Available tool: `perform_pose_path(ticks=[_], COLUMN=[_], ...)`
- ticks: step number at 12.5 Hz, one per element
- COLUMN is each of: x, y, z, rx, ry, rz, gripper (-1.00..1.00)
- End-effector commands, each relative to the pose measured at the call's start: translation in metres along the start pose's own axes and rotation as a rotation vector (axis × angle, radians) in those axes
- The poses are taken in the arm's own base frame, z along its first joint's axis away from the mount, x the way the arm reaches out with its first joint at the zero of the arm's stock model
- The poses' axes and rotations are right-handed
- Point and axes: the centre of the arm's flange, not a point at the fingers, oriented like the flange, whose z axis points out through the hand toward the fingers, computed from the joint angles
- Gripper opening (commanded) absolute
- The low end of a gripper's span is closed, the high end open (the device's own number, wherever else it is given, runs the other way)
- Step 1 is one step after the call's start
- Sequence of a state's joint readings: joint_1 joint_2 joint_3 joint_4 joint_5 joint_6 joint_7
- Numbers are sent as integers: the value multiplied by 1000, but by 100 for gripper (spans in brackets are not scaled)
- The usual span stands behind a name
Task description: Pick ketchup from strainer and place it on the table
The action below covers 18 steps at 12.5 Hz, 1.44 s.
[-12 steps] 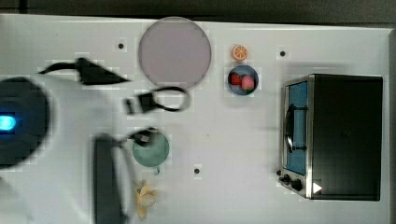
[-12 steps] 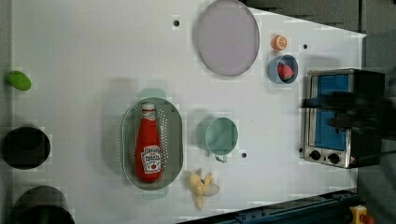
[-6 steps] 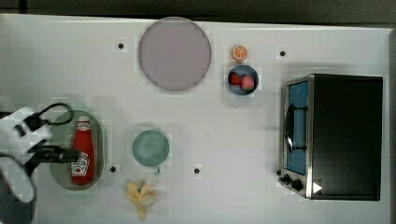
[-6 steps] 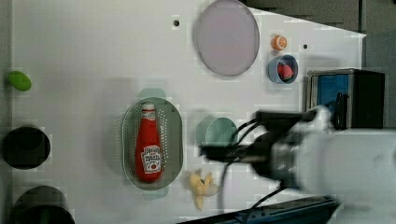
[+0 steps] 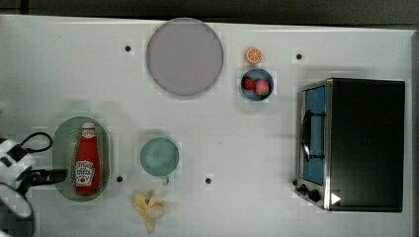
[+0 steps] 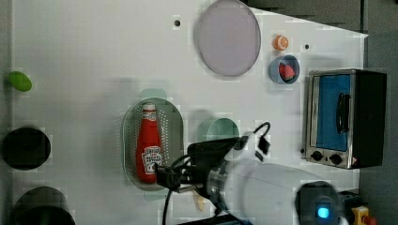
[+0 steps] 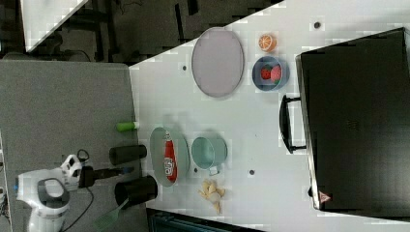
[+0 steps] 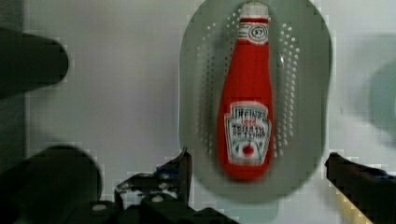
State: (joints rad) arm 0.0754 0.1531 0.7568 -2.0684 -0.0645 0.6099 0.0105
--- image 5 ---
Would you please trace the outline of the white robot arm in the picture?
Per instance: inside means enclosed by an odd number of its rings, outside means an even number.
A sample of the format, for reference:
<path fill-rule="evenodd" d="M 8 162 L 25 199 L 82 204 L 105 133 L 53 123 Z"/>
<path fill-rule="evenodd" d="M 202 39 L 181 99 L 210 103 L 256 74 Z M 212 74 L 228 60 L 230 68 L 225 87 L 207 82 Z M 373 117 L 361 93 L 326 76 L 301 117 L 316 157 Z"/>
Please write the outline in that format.
<path fill-rule="evenodd" d="M 34 153 L 47 151 L 25 148 L 24 142 L 1 139 L 1 237 L 34 237 L 36 217 L 27 192 L 32 187 L 54 185 L 67 177 L 66 169 L 34 169 Z"/>

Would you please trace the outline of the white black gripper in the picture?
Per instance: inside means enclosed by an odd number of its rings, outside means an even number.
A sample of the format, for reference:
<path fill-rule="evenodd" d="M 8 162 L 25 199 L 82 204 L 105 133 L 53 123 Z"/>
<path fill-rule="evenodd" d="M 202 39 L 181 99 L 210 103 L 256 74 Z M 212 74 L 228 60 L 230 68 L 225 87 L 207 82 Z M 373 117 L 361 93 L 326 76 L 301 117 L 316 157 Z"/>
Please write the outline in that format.
<path fill-rule="evenodd" d="M 17 192 L 25 195 L 31 187 L 54 185 L 64 182 L 66 169 L 31 170 L 33 156 L 13 139 L 2 138 L 0 141 L 0 181 L 15 185 L 20 181 Z"/>

